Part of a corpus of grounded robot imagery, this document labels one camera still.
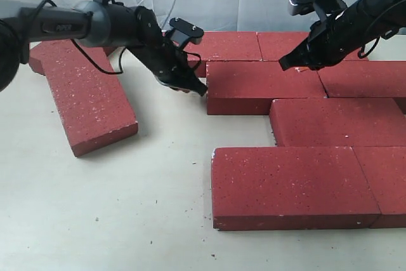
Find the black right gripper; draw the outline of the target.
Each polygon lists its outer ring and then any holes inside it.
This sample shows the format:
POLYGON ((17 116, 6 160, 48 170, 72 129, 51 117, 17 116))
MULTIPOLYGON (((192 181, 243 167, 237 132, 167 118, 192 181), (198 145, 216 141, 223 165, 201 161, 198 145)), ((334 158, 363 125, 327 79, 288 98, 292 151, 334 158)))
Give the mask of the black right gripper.
POLYGON ((279 59, 282 70, 308 67, 320 70, 339 64, 350 53, 370 41, 371 15, 358 7, 334 11, 316 9, 319 21, 310 27, 308 37, 279 59))

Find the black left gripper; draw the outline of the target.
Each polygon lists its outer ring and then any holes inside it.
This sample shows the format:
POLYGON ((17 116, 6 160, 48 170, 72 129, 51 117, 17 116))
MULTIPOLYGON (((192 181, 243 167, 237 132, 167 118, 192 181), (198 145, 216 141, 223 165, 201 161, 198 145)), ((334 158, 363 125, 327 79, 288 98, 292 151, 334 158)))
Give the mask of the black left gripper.
POLYGON ((168 38, 155 46, 137 47, 136 58, 163 86, 199 96, 207 93, 208 87, 196 77, 183 53, 168 38))

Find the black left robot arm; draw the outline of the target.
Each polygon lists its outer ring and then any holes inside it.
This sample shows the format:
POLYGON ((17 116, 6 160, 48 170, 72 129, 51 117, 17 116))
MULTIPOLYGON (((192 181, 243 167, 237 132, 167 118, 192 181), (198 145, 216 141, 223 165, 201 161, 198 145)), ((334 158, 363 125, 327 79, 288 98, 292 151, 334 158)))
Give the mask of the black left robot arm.
POLYGON ((153 10, 126 7, 108 0, 81 1, 75 8, 57 7, 51 0, 39 4, 1 0, 1 89, 30 58, 33 42, 72 40, 84 48, 120 48, 130 51, 173 90, 204 96, 207 86, 189 66, 188 43, 198 45, 204 31, 184 19, 173 18, 163 32, 153 10))

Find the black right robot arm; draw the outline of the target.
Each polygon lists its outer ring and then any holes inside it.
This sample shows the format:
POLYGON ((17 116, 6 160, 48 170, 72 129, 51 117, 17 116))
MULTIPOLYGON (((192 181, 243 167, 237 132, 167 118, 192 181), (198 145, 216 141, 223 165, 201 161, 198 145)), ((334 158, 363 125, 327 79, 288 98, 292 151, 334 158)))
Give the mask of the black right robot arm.
POLYGON ((368 43, 389 39, 405 27, 405 0, 289 0, 290 15, 315 12, 319 19, 308 36, 279 59, 282 70, 308 67, 318 71, 356 52, 366 58, 368 43))

